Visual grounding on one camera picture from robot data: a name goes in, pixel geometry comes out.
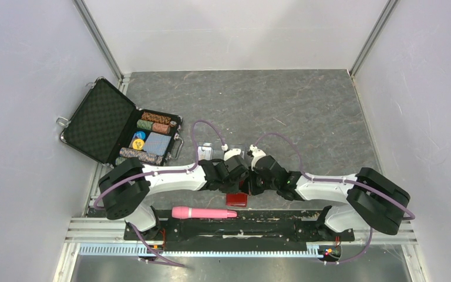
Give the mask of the red leather card holder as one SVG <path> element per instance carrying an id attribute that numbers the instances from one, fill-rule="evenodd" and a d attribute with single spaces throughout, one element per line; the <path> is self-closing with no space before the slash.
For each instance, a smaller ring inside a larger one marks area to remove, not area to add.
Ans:
<path id="1" fill-rule="evenodd" d="M 225 198 L 225 203 L 227 206 L 231 207 L 247 207 L 248 203 L 248 187 L 244 184 L 245 181 L 242 180 L 239 183 L 239 191 L 235 193 L 227 193 Z"/>

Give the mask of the clear plastic card box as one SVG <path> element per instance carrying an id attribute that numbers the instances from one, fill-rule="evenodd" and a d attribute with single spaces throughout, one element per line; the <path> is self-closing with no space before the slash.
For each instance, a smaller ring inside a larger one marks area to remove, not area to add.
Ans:
<path id="1" fill-rule="evenodd" d="M 223 160 L 224 150 L 222 149 L 220 142 L 216 143 L 199 142 L 197 154 L 198 160 L 213 160 L 213 159 Z"/>

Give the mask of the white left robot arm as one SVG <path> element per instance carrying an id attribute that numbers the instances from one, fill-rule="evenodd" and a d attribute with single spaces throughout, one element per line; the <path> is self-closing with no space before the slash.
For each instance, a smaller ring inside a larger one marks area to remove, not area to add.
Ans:
<path id="1" fill-rule="evenodd" d="M 249 175 L 245 160 L 235 155 L 227 160 L 199 160 L 184 166 L 144 165 L 133 157 L 126 159 L 98 182 L 100 195 L 93 206 L 104 210 L 109 220 L 124 220 L 146 239 L 161 232 L 156 212 L 143 200 L 153 194 L 178 190 L 219 190 L 237 192 Z"/>

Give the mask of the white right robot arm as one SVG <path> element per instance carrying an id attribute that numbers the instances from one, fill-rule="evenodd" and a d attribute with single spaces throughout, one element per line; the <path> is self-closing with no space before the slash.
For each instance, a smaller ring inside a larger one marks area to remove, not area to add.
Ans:
<path id="1" fill-rule="evenodd" d="M 324 240 L 366 226 L 396 235 L 401 223 L 412 218 L 406 212 L 409 193 L 370 167 L 347 176 L 307 176 L 287 171 L 272 156 L 261 156 L 253 158 L 251 169 L 253 193 L 274 190 L 285 200 L 338 202 L 327 207 L 315 225 Z"/>

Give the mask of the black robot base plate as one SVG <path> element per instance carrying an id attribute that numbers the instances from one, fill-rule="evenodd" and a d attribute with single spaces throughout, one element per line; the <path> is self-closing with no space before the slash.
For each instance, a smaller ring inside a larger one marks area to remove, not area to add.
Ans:
<path id="1" fill-rule="evenodd" d="M 320 210 L 240 210 L 234 219 L 175 219 L 158 210 L 159 225 L 142 232 L 149 245 L 166 251 L 288 251 L 307 243 L 353 242 L 352 229 L 324 227 Z"/>

